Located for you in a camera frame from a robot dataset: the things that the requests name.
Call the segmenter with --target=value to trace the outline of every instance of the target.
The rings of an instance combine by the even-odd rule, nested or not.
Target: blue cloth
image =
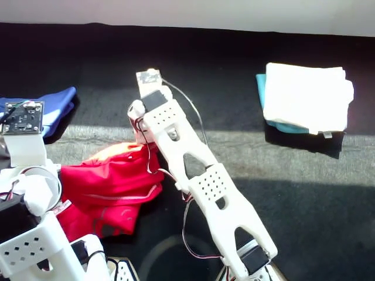
[[[257,84],[258,84],[258,92],[259,92],[259,99],[262,109],[264,108],[264,99],[265,99],[265,74],[257,74],[256,76]],[[273,127],[276,127],[279,131],[284,133],[309,133],[309,130],[306,128],[302,128],[299,126],[285,124],[285,123],[278,123],[273,121],[267,121],[267,124]]]
[[[35,98],[35,101],[44,101],[45,108],[43,113],[43,131],[42,136],[47,138],[52,136],[59,126],[60,120],[67,115],[73,108],[72,99],[76,94],[76,88],[70,87],[64,91],[54,94],[44,95]],[[20,102],[29,100],[28,98],[0,98],[0,112],[4,112],[6,102]]]

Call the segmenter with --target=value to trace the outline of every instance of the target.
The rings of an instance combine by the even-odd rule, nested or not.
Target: black carpet
[[[289,280],[373,279],[375,39],[96,24],[1,24],[0,38],[1,96],[77,87],[77,110],[47,145],[54,162],[78,164],[133,141],[126,110],[138,97],[135,72],[158,68],[200,109],[212,151],[254,204]],[[270,61],[342,66],[355,88],[347,134],[296,139],[265,126],[255,75]],[[188,103],[175,97],[198,131]],[[196,260],[184,249],[184,205],[173,183],[163,186],[142,207],[135,234],[104,239],[106,251],[129,257],[142,281],[215,280],[220,262]],[[197,252],[216,252],[196,205],[187,233]]]

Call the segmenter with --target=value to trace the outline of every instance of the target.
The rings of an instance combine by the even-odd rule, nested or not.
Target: folded white towel
[[[354,89],[342,67],[268,63],[266,75],[266,120],[301,126],[312,134],[346,129]]]

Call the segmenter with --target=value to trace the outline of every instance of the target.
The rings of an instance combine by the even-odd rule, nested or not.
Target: red cloth
[[[151,171],[159,168],[156,152],[151,149]],[[69,241],[133,233],[141,204],[162,191],[163,173],[148,173],[147,161],[146,146],[119,143],[81,165],[62,167],[63,201],[71,205],[57,219]]]

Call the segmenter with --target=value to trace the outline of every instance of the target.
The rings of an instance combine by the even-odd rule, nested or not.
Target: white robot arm
[[[168,162],[176,188],[190,194],[204,213],[214,243],[236,280],[264,268],[277,255],[277,248],[250,202],[238,191],[227,170],[219,163],[186,119],[186,115],[167,86],[162,85],[158,70],[137,73],[141,99],[132,103],[128,116],[135,128],[137,142],[155,142]],[[206,171],[192,179],[183,161],[188,153],[201,161]],[[218,200],[224,200],[219,207]],[[241,227],[255,240],[255,247],[240,254],[236,249],[235,230]]]
[[[11,168],[0,172],[0,274],[11,281],[113,280],[98,237],[79,239],[88,256],[98,252],[84,270],[74,243],[49,211],[58,203],[62,187],[59,166],[47,159],[40,134],[43,102],[8,103],[5,114],[10,120],[2,134]],[[48,261],[49,270],[38,267],[41,261]]]

